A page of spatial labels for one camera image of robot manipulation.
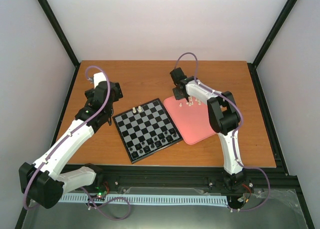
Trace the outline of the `pink plastic tray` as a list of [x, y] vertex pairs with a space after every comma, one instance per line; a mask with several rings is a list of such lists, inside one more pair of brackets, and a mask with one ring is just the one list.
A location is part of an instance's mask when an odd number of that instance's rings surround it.
[[[207, 105], [202, 102], [198, 105], [198, 101], [193, 96], [189, 100], [175, 100], [174, 96], [171, 96], [163, 102], [184, 142], [188, 145], [194, 145], [216, 134], [209, 123]], [[189, 106], [186, 102], [193, 102], [193, 105]]]

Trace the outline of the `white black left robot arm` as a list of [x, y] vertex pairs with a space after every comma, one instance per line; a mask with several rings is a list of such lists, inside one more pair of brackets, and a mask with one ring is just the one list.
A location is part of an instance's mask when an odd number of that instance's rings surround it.
[[112, 123], [113, 103], [123, 98], [120, 84], [110, 82], [104, 72], [95, 73], [90, 81], [93, 88], [85, 91], [85, 106], [75, 115], [66, 132], [35, 162], [20, 166], [18, 174], [24, 201], [30, 199], [50, 209], [64, 194], [78, 188], [89, 186], [96, 191], [103, 187], [104, 177], [93, 164], [62, 172], [75, 152], [101, 126]]

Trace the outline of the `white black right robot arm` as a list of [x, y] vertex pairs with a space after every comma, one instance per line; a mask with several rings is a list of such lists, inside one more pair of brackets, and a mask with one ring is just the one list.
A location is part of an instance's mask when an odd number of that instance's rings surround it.
[[170, 76], [175, 85], [172, 91], [176, 100], [194, 97], [207, 106], [209, 124], [219, 136], [222, 148], [224, 187], [229, 192], [236, 191], [245, 180], [245, 175], [238, 142], [238, 130], [243, 118], [233, 94], [214, 90], [196, 77], [187, 77], [180, 67], [173, 69]]

